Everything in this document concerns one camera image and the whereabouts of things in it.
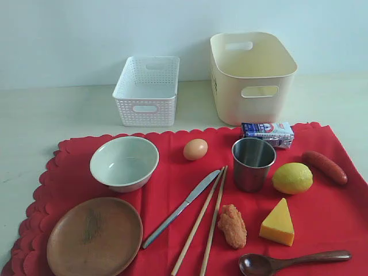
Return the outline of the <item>brown egg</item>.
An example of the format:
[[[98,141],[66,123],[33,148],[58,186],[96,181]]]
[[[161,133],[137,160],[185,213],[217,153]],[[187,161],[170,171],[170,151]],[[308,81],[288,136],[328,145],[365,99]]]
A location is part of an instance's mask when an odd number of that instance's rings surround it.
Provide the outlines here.
[[[183,149],[183,155],[187,160],[198,160],[204,157],[208,150],[208,144],[204,139],[190,140]]]

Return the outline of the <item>blue white milk carton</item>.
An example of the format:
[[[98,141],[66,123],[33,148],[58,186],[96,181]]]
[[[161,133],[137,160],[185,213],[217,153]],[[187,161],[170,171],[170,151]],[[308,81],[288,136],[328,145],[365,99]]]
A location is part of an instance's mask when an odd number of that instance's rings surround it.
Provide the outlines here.
[[[268,142],[274,148],[290,148],[294,132],[288,122],[241,124],[243,137],[253,137]]]

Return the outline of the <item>yellow lemon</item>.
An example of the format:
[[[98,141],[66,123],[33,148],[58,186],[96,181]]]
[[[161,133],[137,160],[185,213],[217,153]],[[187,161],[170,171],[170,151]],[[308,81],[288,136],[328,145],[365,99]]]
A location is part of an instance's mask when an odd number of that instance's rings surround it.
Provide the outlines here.
[[[272,183],[281,193],[299,194],[312,186],[313,174],[308,166],[302,163],[287,163],[276,170]]]

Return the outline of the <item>red sausage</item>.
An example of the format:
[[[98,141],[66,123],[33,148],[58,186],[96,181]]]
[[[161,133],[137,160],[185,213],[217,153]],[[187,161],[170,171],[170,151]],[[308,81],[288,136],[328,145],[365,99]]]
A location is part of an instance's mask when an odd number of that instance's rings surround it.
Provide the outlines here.
[[[316,151],[306,151],[302,155],[302,160],[307,164],[320,170],[336,184],[344,186],[348,182],[347,174],[333,160]]]

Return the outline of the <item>white perforated plastic basket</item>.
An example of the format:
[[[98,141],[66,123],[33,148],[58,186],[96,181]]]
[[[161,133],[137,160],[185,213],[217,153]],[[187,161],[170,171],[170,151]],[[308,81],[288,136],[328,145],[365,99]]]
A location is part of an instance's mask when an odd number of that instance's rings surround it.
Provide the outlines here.
[[[179,57],[130,56],[112,94],[126,127],[170,127],[175,121]]]

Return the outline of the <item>pale green ceramic bowl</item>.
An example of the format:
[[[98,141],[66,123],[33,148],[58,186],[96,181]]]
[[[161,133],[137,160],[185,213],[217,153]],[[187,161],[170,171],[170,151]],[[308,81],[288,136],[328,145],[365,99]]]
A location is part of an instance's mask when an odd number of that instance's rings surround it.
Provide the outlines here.
[[[125,136],[99,147],[90,159],[92,176],[109,189],[129,193],[142,188],[159,163],[159,151],[149,140]]]

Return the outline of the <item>red scalloped cloth mat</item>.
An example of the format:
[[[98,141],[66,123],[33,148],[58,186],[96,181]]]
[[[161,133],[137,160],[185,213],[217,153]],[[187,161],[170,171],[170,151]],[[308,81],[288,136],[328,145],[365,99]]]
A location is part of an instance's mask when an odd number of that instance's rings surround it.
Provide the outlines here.
[[[241,212],[248,232],[247,244],[241,250],[234,250],[227,245],[223,233],[215,230],[207,275],[240,275],[238,259],[246,253],[295,258],[328,250],[348,250],[352,259],[294,266],[282,270],[281,274],[367,274],[367,183],[330,127],[312,122],[296,124],[293,130],[292,146],[277,150],[273,170],[285,163],[299,162],[305,151],[317,151],[345,171],[347,185],[340,187],[314,170],[313,185],[308,191],[286,197],[295,231],[294,243],[288,247],[259,236],[262,221],[282,194],[270,181],[257,193],[244,193],[236,188],[229,171],[221,202],[234,204]],[[158,148],[158,167],[143,188],[121,195],[140,213],[145,236],[168,217],[205,176],[223,166],[233,167],[231,148],[240,134],[239,128],[209,128],[145,135]],[[33,193],[34,202],[26,210],[26,220],[19,227],[20,237],[11,249],[11,259],[4,266],[3,275],[51,275],[46,246],[57,221],[81,202],[114,196],[113,191],[92,177],[89,169],[94,151],[111,139],[111,135],[88,136],[59,144],[40,176],[40,186]],[[193,139],[204,139],[208,150],[201,159],[187,160],[183,149]]]

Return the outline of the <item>stainless steel cup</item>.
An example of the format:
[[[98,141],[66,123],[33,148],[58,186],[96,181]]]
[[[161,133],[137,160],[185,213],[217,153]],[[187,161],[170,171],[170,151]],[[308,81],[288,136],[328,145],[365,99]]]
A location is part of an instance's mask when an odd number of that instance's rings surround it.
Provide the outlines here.
[[[277,154],[266,141],[245,137],[232,146],[233,177],[238,189],[255,193],[262,189]]]

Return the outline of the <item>silver table knife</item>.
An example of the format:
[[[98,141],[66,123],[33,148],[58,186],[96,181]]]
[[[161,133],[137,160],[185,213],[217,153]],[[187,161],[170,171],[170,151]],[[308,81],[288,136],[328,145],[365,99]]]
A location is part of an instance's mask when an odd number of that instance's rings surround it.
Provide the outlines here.
[[[186,199],[146,238],[142,248],[146,249],[210,184],[219,176],[221,170],[208,174],[186,197]]]

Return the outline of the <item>cream plastic bin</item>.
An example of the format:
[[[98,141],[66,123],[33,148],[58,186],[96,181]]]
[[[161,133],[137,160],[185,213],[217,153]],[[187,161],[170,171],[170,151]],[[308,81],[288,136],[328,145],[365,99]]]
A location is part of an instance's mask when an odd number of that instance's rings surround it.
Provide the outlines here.
[[[219,118],[229,125],[276,122],[298,69],[281,41],[265,32],[219,33],[210,47]]]

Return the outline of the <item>fried chicken piece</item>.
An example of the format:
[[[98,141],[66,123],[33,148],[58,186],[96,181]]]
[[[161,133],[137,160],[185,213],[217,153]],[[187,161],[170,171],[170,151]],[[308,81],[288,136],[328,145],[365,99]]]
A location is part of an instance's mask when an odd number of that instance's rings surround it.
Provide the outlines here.
[[[234,204],[223,205],[218,228],[224,233],[228,245],[234,249],[244,248],[247,242],[247,230],[242,214]]]

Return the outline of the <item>right wooden chopstick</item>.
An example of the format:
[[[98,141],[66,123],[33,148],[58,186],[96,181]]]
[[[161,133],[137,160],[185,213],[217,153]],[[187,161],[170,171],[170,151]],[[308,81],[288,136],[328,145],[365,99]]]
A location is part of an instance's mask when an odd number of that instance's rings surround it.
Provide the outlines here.
[[[221,203],[221,199],[222,199],[222,195],[223,195],[223,189],[224,189],[224,184],[225,184],[225,180],[226,180],[226,176],[227,176],[227,171],[228,171],[228,166],[225,166],[223,175],[222,175],[222,179],[221,179],[221,184],[220,184],[220,188],[218,191],[218,195],[217,195],[217,201],[216,201],[216,206],[213,212],[213,217],[212,217],[212,224],[210,226],[210,231],[208,234],[208,241],[206,244],[206,249],[205,249],[205,253],[204,253],[204,258],[202,261],[202,266],[201,266],[201,271],[199,276],[205,276],[206,273],[206,267],[208,264],[208,259],[209,259],[209,254],[210,254],[210,249],[212,246],[212,240],[213,240],[213,235],[214,235],[214,229],[216,226],[216,221],[217,221],[217,215],[219,213],[219,208],[220,208],[220,203]]]

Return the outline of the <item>wooden chopstick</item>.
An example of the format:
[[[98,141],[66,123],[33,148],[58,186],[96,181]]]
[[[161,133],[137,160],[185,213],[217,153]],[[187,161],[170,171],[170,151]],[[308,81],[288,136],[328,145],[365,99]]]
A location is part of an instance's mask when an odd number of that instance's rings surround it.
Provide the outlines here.
[[[221,203],[221,199],[222,199],[222,195],[223,195],[223,189],[224,189],[224,184],[225,184],[225,180],[226,180],[226,176],[227,176],[227,171],[228,171],[228,166],[225,166],[223,175],[222,175],[222,179],[221,179],[221,184],[220,184],[220,188],[218,191],[218,195],[217,195],[217,201],[216,201],[216,206],[213,212],[213,217],[212,217],[212,224],[210,226],[210,231],[208,234],[208,241],[206,244],[206,249],[205,249],[205,253],[204,253],[204,258],[202,261],[202,266],[201,266],[201,271],[199,276],[205,276],[206,273],[206,267],[208,264],[208,259],[209,259],[209,254],[210,254],[210,249],[212,246],[212,240],[213,240],[213,235],[214,235],[214,229],[216,226],[216,221],[217,221],[217,215],[219,213],[219,208],[220,208],[220,203]]]
[[[210,203],[210,201],[212,199],[212,196],[214,194],[214,191],[215,191],[215,189],[216,189],[216,187],[217,187],[217,185],[218,185],[218,183],[219,183],[222,175],[226,171],[227,171],[227,166],[224,166],[224,167],[221,168],[221,171],[220,171],[219,175],[217,176],[217,178],[216,178],[216,180],[215,180],[215,182],[214,182],[214,184],[213,184],[213,186],[212,186],[212,188],[211,188],[211,190],[210,190],[210,192],[209,192],[209,194],[208,194],[208,196],[207,196],[207,198],[206,198],[206,200],[205,200],[205,202],[204,202],[204,204],[202,206],[201,211],[199,212],[199,215],[198,215],[198,217],[197,217],[197,219],[196,219],[196,221],[195,221],[195,223],[194,223],[194,225],[192,227],[192,230],[190,231],[190,234],[189,234],[189,236],[188,236],[188,238],[186,240],[186,243],[183,246],[183,249],[182,249],[182,251],[181,251],[181,253],[180,253],[180,255],[179,255],[179,257],[178,257],[178,259],[177,259],[177,261],[175,263],[175,266],[174,266],[174,268],[172,269],[172,271],[170,273],[170,275],[172,275],[172,276],[176,276],[177,275],[178,270],[179,270],[179,268],[180,268],[180,266],[181,266],[181,264],[183,262],[183,259],[184,259],[185,255],[186,255],[186,253],[187,253],[187,251],[188,251],[188,249],[190,247],[190,244],[191,244],[191,242],[192,242],[192,240],[194,238],[194,235],[196,234],[196,231],[197,231],[197,229],[198,229],[198,227],[200,225],[200,222],[201,222],[201,220],[202,220],[202,218],[203,218],[203,216],[204,216],[204,214],[206,212],[206,209],[207,209],[207,207],[208,207],[208,205],[209,205],[209,203]]]

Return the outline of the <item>left wooden chopstick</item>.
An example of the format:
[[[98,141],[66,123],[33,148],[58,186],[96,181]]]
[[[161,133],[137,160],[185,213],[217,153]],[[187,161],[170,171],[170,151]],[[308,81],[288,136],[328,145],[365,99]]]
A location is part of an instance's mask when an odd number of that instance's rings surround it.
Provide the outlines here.
[[[189,236],[188,236],[188,238],[186,240],[186,243],[183,246],[183,249],[182,249],[182,251],[181,251],[181,253],[180,253],[180,255],[179,255],[179,257],[178,257],[178,259],[177,259],[177,261],[175,263],[175,266],[174,266],[174,268],[172,269],[172,271],[170,273],[170,275],[172,275],[172,276],[176,276],[177,275],[178,270],[179,270],[179,268],[180,268],[180,266],[181,266],[181,264],[183,262],[183,259],[184,259],[185,255],[186,255],[186,253],[187,253],[187,251],[188,251],[188,249],[190,247],[190,244],[191,244],[191,242],[192,242],[192,240],[194,238],[194,235],[196,234],[196,231],[197,231],[197,229],[198,229],[198,227],[200,225],[200,222],[201,222],[201,220],[202,220],[202,218],[203,218],[203,216],[204,216],[204,214],[206,212],[206,209],[207,209],[207,207],[208,207],[208,205],[209,205],[209,203],[210,203],[210,201],[212,199],[212,196],[214,194],[214,191],[215,191],[215,189],[216,189],[216,187],[217,187],[217,185],[218,185],[218,183],[219,183],[222,175],[226,171],[227,171],[227,166],[224,166],[224,167],[221,168],[221,171],[220,171],[219,175],[217,176],[217,178],[216,178],[216,180],[215,180],[215,182],[214,182],[214,184],[213,184],[213,186],[212,186],[212,188],[211,188],[211,190],[210,190],[210,192],[209,192],[209,194],[208,194],[208,196],[207,196],[207,198],[206,198],[206,200],[205,200],[205,202],[204,202],[204,204],[202,206],[201,211],[199,212],[199,215],[198,215],[198,217],[197,217],[197,219],[196,219],[196,221],[195,221],[195,223],[194,223],[194,225],[192,227],[192,230],[190,231],[190,234],[189,234]]]

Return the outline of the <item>yellow cheese wedge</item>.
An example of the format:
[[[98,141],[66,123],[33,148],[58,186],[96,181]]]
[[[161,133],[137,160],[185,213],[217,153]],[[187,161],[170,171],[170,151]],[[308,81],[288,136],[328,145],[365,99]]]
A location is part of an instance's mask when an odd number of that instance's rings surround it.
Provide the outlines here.
[[[282,198],[262,221],[259,236],[289,247],[293,245],[294,227],[285,198]]]

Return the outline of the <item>brown wooden plate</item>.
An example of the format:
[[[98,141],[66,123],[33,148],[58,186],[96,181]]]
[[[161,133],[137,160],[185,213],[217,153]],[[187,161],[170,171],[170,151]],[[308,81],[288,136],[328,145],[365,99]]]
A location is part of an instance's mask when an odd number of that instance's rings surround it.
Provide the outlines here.
[[[143,238],[137,210],[114,197],[85,201],[54,226],[47,261],[55,275],[118,275],[136,257]]]

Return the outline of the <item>dark wooden spoon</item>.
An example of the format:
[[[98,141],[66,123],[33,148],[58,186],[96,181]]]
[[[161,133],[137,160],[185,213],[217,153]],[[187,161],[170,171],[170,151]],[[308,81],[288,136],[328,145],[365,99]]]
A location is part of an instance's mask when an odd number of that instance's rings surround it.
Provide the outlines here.
[[[260,254],[245,254],[239,258],[239,269],[243,275],[274,275],[277,271],[312,262],[343,262],[352,258],[347,250],[334,250],[300,256],[291,259],[275,259]]]

